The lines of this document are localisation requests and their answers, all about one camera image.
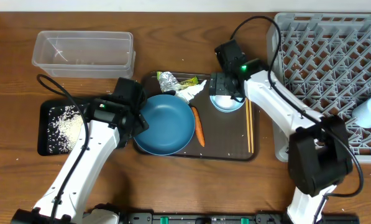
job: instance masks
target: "wooden table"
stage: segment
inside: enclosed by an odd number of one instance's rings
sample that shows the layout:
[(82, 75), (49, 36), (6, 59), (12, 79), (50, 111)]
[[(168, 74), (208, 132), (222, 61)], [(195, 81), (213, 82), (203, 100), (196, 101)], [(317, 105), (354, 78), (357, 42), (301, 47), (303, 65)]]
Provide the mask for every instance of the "wooden table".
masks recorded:
[[(18, 208), (30, 210), (45, 193), (66, 156), (37, 154), (40, 105), (56, 98), (36, 81), (31, 63), (42, 30), (128, 31), (137, 52), (134, 78), (153, 70), (219, 71), (214, 48), (229, 39), (251, 13), (29, 13), (0, 12), (0, 223)], [(246, 54), (267, 58), (266, 21), (250, 22), (237, 34)], [(56, 78), (73, 95), (113, 91), (116, 80)], [(143, 156), (131, 145), (116, 150), (103, 167), (88, 208), (111, 202), (123, 209), (155, 212), (255, 213), (285, 211), (294, 184), (274, 155), (270, 118), (260, 114), (260, 154), (252, 162), (204, 161)], [(371, 166), (363, 166), (365, 188), (355, 198), (332, 198), (326, 213), (356, 213), (371, 223)], [(356, 171), (336, 192), (358, 185)]]

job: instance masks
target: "white cup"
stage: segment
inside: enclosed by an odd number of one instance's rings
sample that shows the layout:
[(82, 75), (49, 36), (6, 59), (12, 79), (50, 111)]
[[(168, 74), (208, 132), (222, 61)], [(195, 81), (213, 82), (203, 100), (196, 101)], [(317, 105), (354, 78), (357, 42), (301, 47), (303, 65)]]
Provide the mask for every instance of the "white cup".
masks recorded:
[(355, 124), (362, 128), (371, 128), (371, 98), (356, 107), (352, 117), (357, 118)]

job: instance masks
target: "transparent bin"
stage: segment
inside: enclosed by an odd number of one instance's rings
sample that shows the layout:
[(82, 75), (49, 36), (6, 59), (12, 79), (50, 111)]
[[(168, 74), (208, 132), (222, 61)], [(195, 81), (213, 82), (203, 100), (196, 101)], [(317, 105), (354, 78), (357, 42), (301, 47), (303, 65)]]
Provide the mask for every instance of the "transparent bin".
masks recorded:
[(32, 63), (51, 77), (130, 78), (134, 59), (129, 32), (42, 31)]

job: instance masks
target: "orange carrot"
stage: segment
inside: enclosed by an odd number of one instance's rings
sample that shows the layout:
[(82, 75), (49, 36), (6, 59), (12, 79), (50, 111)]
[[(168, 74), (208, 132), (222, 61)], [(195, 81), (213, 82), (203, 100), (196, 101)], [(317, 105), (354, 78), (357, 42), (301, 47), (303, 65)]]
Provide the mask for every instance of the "orange carrot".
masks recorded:
[(198, 141), (200, 145), (204, 147), (204, 136), (203, 136), (202, 124), (200, 123), (198, 110), (196, 110), (195, 107), (192, 107), (191, 109), (192, 109), (193, 115), (195, 116), (196, 137), (198, 137)]

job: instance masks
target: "white wall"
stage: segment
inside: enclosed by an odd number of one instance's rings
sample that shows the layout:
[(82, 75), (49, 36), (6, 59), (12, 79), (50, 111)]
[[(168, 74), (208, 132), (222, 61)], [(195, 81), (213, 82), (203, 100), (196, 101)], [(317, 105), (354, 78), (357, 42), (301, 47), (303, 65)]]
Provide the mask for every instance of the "white wall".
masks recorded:
[(0, 11), (371, 12), (371, 0), (0, 0)]

